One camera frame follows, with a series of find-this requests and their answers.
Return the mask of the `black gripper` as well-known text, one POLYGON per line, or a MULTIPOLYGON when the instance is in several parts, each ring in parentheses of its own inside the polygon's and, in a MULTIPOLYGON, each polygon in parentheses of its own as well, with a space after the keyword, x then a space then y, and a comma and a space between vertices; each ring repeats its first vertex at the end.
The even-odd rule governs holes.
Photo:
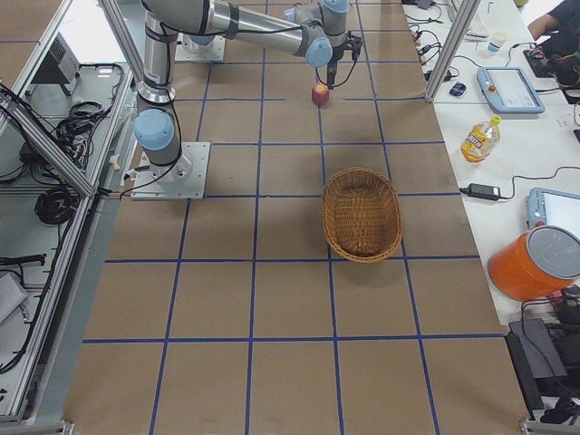
POLYGON ((326 65, 326 86, 334 89, 337 74, 337 64, 343 58, 344 52, 348 50, 348 43, 341 43, 333 46, 333 54, 326 65))

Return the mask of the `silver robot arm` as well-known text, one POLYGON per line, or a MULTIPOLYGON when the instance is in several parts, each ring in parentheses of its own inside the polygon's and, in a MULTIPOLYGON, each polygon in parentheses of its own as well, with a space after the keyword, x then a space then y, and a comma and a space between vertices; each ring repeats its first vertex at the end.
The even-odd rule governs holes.
POLYGON ((225 43, 240 40, 270 47, 325 68, 325 85, 336 87, 345 52, 357 60, 360 37, 346 28, 346 1, 295 5, 282 17, 228 1, 145 1, 143 76, 137 86, 133 132, 148 160, 150 182, 184 179, 192 166, 182 143, 174 100, 176 62, 220 63, 225 43))

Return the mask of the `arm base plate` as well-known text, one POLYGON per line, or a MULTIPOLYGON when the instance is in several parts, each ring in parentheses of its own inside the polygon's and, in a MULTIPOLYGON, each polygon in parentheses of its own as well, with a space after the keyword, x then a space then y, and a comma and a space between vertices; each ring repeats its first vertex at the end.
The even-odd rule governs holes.
POLYGON ((183 142, 180 160, 162 177, 167 170, 151 166, 143 151, 140 165, 148 168, 136 174, 130 197, 134 200, 203 199, 209 154, 209 142, 183 142))
POLYGON ((175 61, 178 63, 222 63, 226 39, 222 36, 180 34, 175 61))

